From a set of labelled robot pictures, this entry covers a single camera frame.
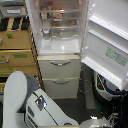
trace cable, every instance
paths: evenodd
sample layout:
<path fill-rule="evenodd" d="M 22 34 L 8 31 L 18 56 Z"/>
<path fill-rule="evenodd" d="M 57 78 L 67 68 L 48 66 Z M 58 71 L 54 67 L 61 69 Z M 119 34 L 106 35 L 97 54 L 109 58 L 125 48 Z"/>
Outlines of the cable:
<path fill-rule="evenodd" d="M 122 101 L 121 101 L 121 112 L 120 112 L 121 115 L 120 115 L 120 123 L 119 123 L 118 128 L 120 128 L 120 126 L 121 126 L 121 122 L 122 122 L 122 107 L 123 107 L 124 98 L 125 98 L 125 96 L 127 95 L 127 93 L 128 93 L 128 92 L 126 92 L 126 93 L 124 94 L 123 99 L 122 99 Z"/>

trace refrigerator drawer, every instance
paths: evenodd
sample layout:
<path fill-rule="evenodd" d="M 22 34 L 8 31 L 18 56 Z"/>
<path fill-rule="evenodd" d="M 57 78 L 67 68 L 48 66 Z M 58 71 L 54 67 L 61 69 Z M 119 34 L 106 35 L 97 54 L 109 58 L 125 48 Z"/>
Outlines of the refrigerator drawer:
<path fill-rule="evenodd" d="M 79 79 L 43 80 L 45 92 L 52 99 L 77 98 Z"/>
<path fill-rule="evenodd" d="M 43 79 L 52 78 L 78 78 L 80 76 L 79 57 L 71 59 L 69 57 L 38 57 L 40 71 Z"/>
<path fill-rule="evenodd" d="M 31 50 L 0 51 L 0 67 L 34 65 Z"/>
<path fill-rule="evenodd" d="M 37 76 L 38 71 L 36 65 L 32 66 L 22 66 L 22 67 L 0 67 L 0 77 L 5 77 L 11 75 L 14 71 L 22 71 L 25 74 L 31 76 Z"/>
<path fill-rule="evenodd" d="M 31 48 L 28 31 L 0 32 L 0 49 Z"/>

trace white door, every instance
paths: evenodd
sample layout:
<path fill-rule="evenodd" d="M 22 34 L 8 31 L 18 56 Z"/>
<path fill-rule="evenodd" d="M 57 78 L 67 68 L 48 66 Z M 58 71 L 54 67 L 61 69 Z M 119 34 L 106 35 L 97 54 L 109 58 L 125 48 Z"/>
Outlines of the white door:
<path fill-rule="evenodd" d="M 89 0 L 81 62 L 128 90 L 128 0 Z"/>

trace refrigerator shelf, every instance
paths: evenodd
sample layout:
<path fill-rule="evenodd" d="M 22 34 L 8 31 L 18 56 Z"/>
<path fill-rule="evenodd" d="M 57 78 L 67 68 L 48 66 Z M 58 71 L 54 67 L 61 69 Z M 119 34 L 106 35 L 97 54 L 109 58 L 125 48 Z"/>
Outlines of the refrigerator shelf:
<path fill-rule="evenodd" d="M 79 29 L 79 25 L 72 25 L 72 26 L 61 26 L 61 27 L 51 27 L 52 30 L 74 30 L 74 29 Z"/>
<path fill-rule="evenodd" d="M 98 24 L 99 26 L 102 26 L 106 29 L 108 29 L 109 31 L 117 34 L 118 36 L 121 36 L 122 38 L 128 40 L 128 33 L 124 30 L 122 30 L 121 28 L 115 26 L 115 24 L 111 23 L 110 21 L 107 22 L 104 19 L 101 19 L 97 16 L 92 16 L 89 18 L 90 21 Z"/>
<path fill-rule="evenodd" d="M 62 18 L 62 21 L 63 21 L 63 20 L 72 20 L 72 19 L 73 19 L 73 20 L 76 20 L 76 19 L 78 19 L 78 17 L 63 17 L 63 18 Z M 54 21 L 54 18 L 53 18 L 53 17 L 48 17 L 47 19 L 42 19 L 42 21 L 43 21 L 43 20 Z"/>
<path fill-rule="evenodd" d="M 79 9 L 65 9 L 65 10 L 39 10 L 38 13 L 76 13 Z"/>

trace refrigerator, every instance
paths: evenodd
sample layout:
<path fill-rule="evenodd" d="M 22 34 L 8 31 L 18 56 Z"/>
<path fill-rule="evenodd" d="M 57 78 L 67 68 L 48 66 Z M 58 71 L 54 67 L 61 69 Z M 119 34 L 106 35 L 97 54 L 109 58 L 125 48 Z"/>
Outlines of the refrigerator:
<path fill-rule="evenodd" d="M 81 64 L 128 90 L 128 0 L 25 0 L 46 93 L 76 98 Z"/>

